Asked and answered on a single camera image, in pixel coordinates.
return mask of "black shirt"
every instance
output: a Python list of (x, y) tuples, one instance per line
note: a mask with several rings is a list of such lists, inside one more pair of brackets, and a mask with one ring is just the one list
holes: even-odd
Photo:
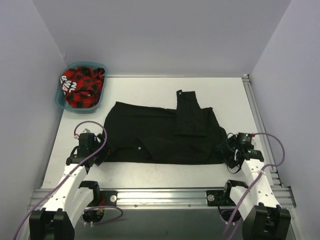
[(226, 131), (211, 107), (199, 107), (194, 91), (177, 92), (176, 110), (116, 102), (104, 127), (105, 162), (223, 163), (215, 148), (227, 140)]

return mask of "white table surface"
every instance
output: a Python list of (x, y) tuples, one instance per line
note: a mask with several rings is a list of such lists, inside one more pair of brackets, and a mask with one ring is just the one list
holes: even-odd
[[(46, 170), (42, 188), (54, 188), (64, 171), (67, 157), (78, 141), (73, 137), (75, 126), (85, 120), (101, 123), (116, 102), (132, 105), (176, 109), (176, 91), (195, 91), (201, 108), (212, 107), (227, 133), (253, 133), (257, 127), (241, 78), (184, 77), (111, 77), (106, 81), (100, 107), (91, 114), (64, 111)], [(79, 127), (95, 134), (99, 126), (87, 123)], [(262, 151), (259, 136), (255, 148)], [(267, 171), (270, 184), (271, 176)], [(228, 179), (244, 180), (242, 172), (230, 174), (224, 164), (173, 165), (133, 162), (105, 162), (93, 166), (86, 180), (98, 181), (100, 188), (214, 188), (223, 187)]]

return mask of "gray floor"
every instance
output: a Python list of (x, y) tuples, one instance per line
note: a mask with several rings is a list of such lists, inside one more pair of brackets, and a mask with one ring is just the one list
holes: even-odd
[[(118, 214), (106, 212), (108, 217)], [(217, 209), (125, 210), (118, 221), (90, 227), (78, 223), (76, 240), (221, 240), (225, 229)], [(242, 226), (232, 240), (242, 240)], [(296, 240), (290, 228), (286, 240)]]

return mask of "black mount bracket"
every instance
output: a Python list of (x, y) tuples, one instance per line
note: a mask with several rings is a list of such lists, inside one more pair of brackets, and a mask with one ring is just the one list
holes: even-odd
[(101, 201), (105, 200), (105, 203), (103, 205), (116, 207), (118, 200), (118, 192), (115, 190), (100, 191), (100, 199)]
[(235, 203), (230, 198), (224, 198), (223, 190), (207, 190), (206, 204), (209, 207), (232, 207)]

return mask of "screw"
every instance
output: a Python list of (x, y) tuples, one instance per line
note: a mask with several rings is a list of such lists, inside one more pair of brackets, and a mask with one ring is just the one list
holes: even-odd
[(206, 199), (208, 199), (209, 202), (213, 202), (215, 200), (215, 196), (213, 196), (212, 194), (209, 194)]
[(117, 201), (117, 196), (116, 195), (112, 195), (110, 197), (110, 202), (115, 203)]

